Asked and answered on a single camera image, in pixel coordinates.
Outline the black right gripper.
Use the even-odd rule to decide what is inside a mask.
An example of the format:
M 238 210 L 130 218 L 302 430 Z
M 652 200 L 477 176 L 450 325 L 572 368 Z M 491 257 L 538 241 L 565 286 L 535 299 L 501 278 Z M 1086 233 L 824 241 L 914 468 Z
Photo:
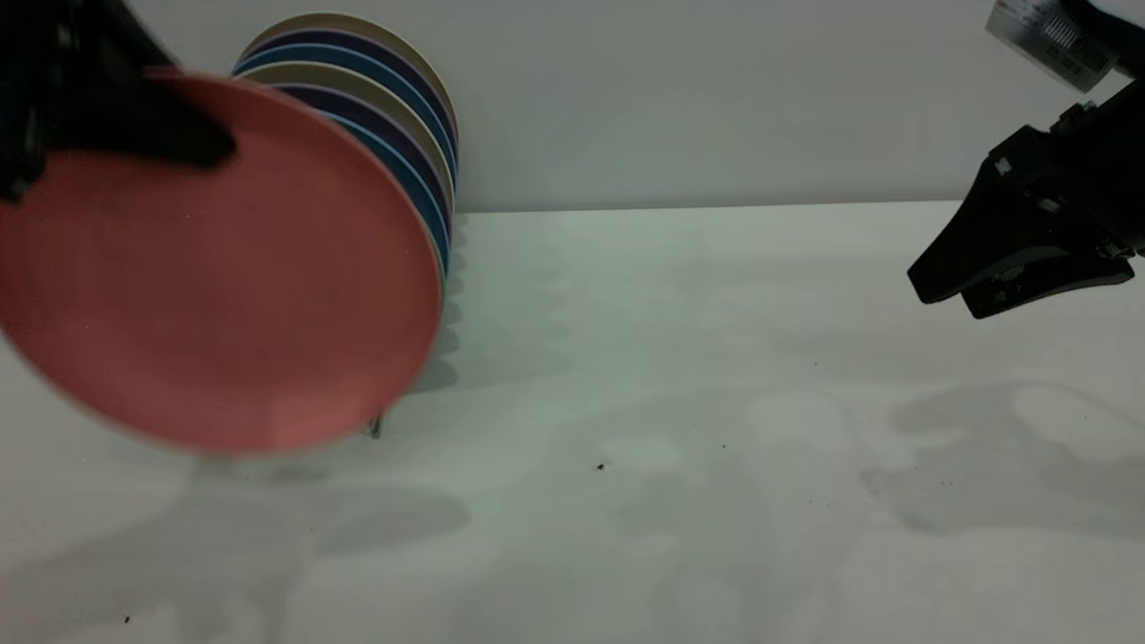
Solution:
M 1050 138 L 1019 129 L 988 154 L 970 191 L 907 275 L 924 304 L 963 297 L 974 319 L 1087 288 L 1134 278 L 1144 249 L 1144 81 L 1101 105 L 1069 107 L 1051 127 L 1066 194 L 1121 246 L 1097 246 L 1099 231 L 1048 180 Z

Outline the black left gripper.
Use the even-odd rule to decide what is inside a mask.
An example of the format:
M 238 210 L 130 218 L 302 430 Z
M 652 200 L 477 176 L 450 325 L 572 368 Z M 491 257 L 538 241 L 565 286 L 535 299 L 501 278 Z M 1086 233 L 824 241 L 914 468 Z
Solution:
M 1 199 L 42 175 L 40 110 L 87 83 L 172 66 L 174 57 L 127 1 L 1 3 Z M 114 152 L 214 168 L 237 149 L 229 128 L 158 83 L 97 86 L 62 103 L 49 149 Z

